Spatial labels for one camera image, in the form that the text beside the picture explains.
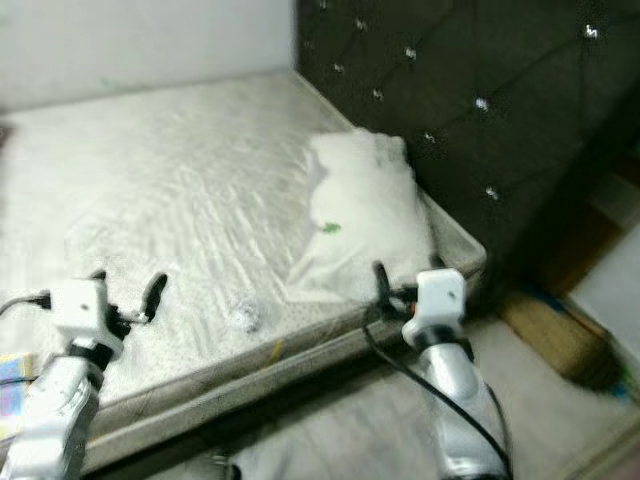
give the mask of bed frame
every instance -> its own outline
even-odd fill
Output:
[[[298,70],[402,135],[419,183],[484,244],[485,304],[540,258],[640,128],[633,0],[300,0]]]

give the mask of tufted headboard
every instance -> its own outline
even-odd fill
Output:
[[[298,70],[353,123],[405,138],[496,293],[639,131],[640,2],[300,0]]]

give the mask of pillowcase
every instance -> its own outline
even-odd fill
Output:
[[[363,129],[313,137],[306,153],[311,191],[309,239],[287,279],[299,302],[369,302],[372,264],[392,288],[431,268],[435,247],[427,210],[401,138]]]

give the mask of floor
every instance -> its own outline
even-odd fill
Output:
[[[478,323],[470,332],[480,369],[509,418],[518,480],[565,478],[637,413],[629,403],[565,382],[497,319]],[[183,443],[182,453],[156,456],[164,462],[162,471],[138,468],[135,474],[127,471],[126,478],[215,478],[216,432],[201,437]],[[250,480],[402,480],[416,478],[416,472],[426,480],[438,478],[424,395],[382,366],[327,388],[301,407],[291,406],[289,413],[226,446],[243,478]],[[125,470],[93,477],[124,478]],[[638,478],[624,475],[616,480]]]

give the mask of headboard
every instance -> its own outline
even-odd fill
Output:
[[[353,123],[405,138],[495,292],[638,132],[640,2],[300,0],[298,70]]]

